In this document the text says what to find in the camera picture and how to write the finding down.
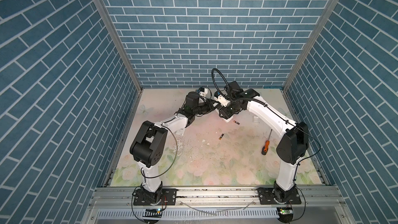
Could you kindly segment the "orange black screwdriver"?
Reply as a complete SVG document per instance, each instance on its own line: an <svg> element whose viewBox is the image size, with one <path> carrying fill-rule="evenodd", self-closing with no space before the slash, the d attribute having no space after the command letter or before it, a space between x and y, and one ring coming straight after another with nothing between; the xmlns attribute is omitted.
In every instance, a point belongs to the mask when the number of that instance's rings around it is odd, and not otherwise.
<svg viewBox="0 0 398 224"><path fill-rule="evenodd" d="M270 138L271 138L272 131L273 131L273 130L270 131L270 133L269 133L269 135L268 135L268 138L266 139L266 141L265 141L265 143L264 143L264 146L262 147L262 150L261 150L261 154L264 155L264 156L265 156L265 155L267 154L267 152L268 152L268 148L269 148L269 144L270 144Z"/></svg>

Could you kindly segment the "white remote with display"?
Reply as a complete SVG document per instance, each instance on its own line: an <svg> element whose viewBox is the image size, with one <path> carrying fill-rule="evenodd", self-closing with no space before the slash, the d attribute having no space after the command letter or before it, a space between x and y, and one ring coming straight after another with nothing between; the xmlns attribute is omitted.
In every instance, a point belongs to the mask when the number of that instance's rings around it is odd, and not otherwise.
<svg viewBox="0 0 398 224"><path fill-rule="evenodd" d="M233 116L231 116L231 117L228 118L228 119L224 119L224 121L228 123L228 122L230 122L232 119L233 119Z"/></svg>

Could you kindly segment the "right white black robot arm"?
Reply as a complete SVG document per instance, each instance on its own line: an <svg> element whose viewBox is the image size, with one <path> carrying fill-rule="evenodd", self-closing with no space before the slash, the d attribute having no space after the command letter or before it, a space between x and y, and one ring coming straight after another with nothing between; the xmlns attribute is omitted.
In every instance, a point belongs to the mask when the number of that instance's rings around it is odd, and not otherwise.
<svg viewBox="0 0 398 224"><path fill-rule="evenodd" d="M241 111L249 111L265 122L280 138L276 153L280 158L279 174L274 183L274 194L285 196L293 192L299 162L309 145L308 126L297 123L270 106L254 89L244 91L236 82L225 86L225 94L217 91L216 109L226 122Z"/></svg>

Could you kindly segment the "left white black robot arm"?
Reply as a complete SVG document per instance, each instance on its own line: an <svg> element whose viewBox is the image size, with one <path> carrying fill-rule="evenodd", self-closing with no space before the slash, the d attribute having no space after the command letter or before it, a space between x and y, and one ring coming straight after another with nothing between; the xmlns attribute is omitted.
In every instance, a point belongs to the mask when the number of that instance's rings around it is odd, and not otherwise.
<svg viewBox="0 0 398 224"><path fill-rule="evenodd" d="M182 135L196 117L214 111L215 101L210 97L211 90L201 87L186 95L182 107L172 117L158 122L142 123L130 147L130 154L141 169L144 178L142 187L145 193L155 195L162 191L160 177L163 174L159 173L158 162L163 155L167 136Z"/></svg>

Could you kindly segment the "white battery cover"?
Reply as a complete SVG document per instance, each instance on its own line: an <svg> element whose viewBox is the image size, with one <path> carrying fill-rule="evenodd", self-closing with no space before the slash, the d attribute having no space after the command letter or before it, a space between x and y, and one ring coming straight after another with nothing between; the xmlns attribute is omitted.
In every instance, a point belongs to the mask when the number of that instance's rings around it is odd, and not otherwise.
<svg viewBox="0 0 398 224"><path fill-rule="evenodd" d="M253 116L253 123L259 123L260 119L258 116Z"/></svg>

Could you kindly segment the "left circuit board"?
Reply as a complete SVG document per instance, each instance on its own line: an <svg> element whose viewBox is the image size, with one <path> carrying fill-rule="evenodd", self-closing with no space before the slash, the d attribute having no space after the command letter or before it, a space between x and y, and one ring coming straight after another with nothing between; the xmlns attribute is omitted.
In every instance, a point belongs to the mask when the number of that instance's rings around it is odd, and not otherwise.
<svg viewBox="0 0 398 224"><path fill-rule="evenodd" d="M146 209L143 212L143 218L161 218L163 215L163 211L158 209Z"/></svg>

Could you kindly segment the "circuit board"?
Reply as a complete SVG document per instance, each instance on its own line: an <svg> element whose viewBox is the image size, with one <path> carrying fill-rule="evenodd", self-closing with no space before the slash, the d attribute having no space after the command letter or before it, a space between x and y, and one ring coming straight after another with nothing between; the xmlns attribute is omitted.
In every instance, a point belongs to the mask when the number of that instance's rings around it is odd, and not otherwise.
<svg viewBox="0 0 398 224"><path fill-rule="evenodd" d="M293 215L293 209L292 208L279 208L279 215Z"/></svg>
<svg viewBox="0 0 398 224"><path fill-rule="evenodd" d="M163 211L158 209L146 209L143 212L143 218L161 218L163 215Z"/></svg>

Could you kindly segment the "right circuit board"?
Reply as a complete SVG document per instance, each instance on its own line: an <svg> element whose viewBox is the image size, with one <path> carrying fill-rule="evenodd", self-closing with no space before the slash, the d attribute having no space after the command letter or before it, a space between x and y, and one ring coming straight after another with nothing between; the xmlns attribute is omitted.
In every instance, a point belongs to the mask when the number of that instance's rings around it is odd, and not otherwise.
<svg viewBox="0 0 398 224"><path fill-rule="evenodd" d="M293 215L293 209L292 208L279 208L279 215Z"/></svg>

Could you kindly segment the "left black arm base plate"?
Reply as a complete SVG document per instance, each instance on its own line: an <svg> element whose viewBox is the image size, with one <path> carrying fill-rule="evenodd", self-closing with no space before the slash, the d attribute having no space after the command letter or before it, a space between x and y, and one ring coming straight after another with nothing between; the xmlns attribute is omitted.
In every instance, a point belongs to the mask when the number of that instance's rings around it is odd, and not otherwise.
<svg viewBox="0 0 398 224"><path fill-rule="evenodd" d="M175 205L177 198L176 188L162 188L156 192L149 192L143 187L138 187L135 190L135 196L133 198L134 206L150 206L160 205L165 200L164 205Z"/></svg>

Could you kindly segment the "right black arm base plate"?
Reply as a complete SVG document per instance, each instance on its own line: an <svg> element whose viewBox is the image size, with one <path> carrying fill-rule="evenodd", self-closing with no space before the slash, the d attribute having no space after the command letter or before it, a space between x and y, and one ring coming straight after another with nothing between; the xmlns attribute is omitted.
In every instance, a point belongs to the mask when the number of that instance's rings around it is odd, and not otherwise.
<svg viewBox="0 0 398 224"><path fill-rule="evenodd" d="M295 186L288 191L284 191L278 186L274 188L259 187L257 188L257 193L261 205L302 204L302 200Z"/></svg>

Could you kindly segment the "aluminium front rail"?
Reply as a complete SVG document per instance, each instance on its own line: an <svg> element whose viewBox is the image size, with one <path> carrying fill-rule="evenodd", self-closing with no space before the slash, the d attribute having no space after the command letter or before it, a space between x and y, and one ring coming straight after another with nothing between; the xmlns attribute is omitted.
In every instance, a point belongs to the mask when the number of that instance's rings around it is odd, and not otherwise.
<svg viewBox="0 0 398 224"><path fill-rule="evenodd" d="M165 187L176 188L175 205L134 206L134 187L97 188L83 217L85 224L352 224L354 218L346 201L335 186L298 186L302 200L300 205L261 205L257 188L270 186L220 186L220 187ZM246 209L253 207L292 208L293 215L279 215L279 218L255 219L208 219L208 220L145 220L111 219L98 220L100 210L145 208L165 211L171 208Z"/></svg>

